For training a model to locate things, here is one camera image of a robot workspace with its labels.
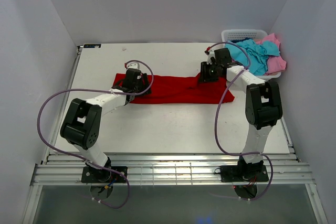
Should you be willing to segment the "red t shirt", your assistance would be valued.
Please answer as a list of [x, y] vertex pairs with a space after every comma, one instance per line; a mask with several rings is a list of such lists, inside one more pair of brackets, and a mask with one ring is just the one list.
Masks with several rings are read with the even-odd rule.
[[226, 86], [226, 79], [199, 83], [194, 77], [154, 76], [151, 93], [136, 96], [134, 104], [218, 104]]

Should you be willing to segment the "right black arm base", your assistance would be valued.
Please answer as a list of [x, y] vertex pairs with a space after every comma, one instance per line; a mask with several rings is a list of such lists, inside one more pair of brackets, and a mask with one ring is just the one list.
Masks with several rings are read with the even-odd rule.
[[240, 170], [237, 165], [224, 165], [214, 170], [221, 182], [268, 182], [269, 177], [265, 165], [258, 170]]

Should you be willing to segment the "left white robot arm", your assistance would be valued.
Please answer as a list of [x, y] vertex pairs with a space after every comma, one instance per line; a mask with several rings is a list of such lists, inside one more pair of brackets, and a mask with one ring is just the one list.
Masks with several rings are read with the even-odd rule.
[[110, 158], [101, 150], [97, 140], [101, 118], [113, 110], [125, 106], [136, 96], [151, 94], [154, 76], [148, 77], [134, 64], [105, 94], [82, 100], [73, 99], [60, 129], [60, 136], [73, 145], [84, 157], [89, 173], [100, 182], [106, 182], [111, 172]]

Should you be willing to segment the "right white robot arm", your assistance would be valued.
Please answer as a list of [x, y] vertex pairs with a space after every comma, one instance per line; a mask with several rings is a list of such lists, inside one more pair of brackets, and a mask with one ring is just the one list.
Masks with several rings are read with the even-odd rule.
[[233, 62], [227, 48], [211, 51], [201, 63], [199, 82], [215, 82], [224, 77], [229, 83], [244, 91], [245, 116], [249, 123], [245, 146], [237, 154], [237, 165], [220, 166], [218, 174], [222, 182], [267, 182], [264, 165], [264, 149], [272, 128], [282, 118], [279, 85], [265, 81], [249, 72], [241, 63]]

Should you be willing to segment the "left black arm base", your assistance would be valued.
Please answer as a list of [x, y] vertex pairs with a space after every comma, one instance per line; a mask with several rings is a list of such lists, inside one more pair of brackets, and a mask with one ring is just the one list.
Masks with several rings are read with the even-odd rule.
[[90, 166], [85, 166], [81, 175], [82, 183], [125, 183], [125, 179], [116, 173], [111, 173], [104, 169], [95, 169]]

